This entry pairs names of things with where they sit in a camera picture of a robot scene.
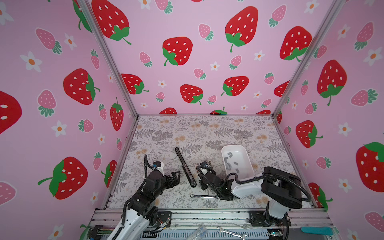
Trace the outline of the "black stapler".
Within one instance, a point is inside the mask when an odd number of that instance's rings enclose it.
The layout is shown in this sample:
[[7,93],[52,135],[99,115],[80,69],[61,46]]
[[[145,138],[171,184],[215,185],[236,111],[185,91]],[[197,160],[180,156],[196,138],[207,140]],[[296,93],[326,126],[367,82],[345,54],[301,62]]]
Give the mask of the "black stapler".
[[193,174],[191,173],[191,171],[190,171],[190,169],[189,169],[189,167],[188,167],[188,165],[187,165],[185,159],[183,158],[180,149],[179,149],[179,148],[175,148],[175,152],[176,152],[176,154],[177,154],[179,160],[181,161],[181,164],[182,164],[184,173],[185,173],[185,175],[186,175],[186,177],[187,177],[187,180],[188,180],[190,186],[191,186],[192,188],[196,188],[196,187],[197,187],[197,182],[196,182],[196,180],[194,179]]

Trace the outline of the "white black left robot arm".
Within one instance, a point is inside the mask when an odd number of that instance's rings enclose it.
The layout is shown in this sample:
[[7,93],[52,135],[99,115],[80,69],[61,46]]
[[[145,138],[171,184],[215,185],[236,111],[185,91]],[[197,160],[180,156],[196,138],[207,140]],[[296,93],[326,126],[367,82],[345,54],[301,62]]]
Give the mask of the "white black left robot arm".
[[145,179],[135,194],[124,203],[122,218],[109,235],[109,240],[137,240],[157,221],[156,199],[165,190],[180,183],[181,172],[172,172],[165,176],[162,172],[163,164],[149,164],[147,155],[144,156],[144,165]]

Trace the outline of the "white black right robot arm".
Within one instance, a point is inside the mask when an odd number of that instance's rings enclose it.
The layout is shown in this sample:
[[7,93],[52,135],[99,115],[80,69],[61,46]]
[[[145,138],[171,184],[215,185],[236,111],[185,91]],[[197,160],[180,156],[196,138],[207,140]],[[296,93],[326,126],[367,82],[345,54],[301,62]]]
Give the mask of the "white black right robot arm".
[[302,186],[299,177],[273,167],[265,167],[261,175],[248,180],[240,180],[237,172],[219,178],[206,162],[196,166],[203,190],[211,189],[216,198],[223,201],[239,200],[243,197],[265,194],[266,218],[282,220],[290,209],[300,209],[303,202],[311,202],[311,194]]

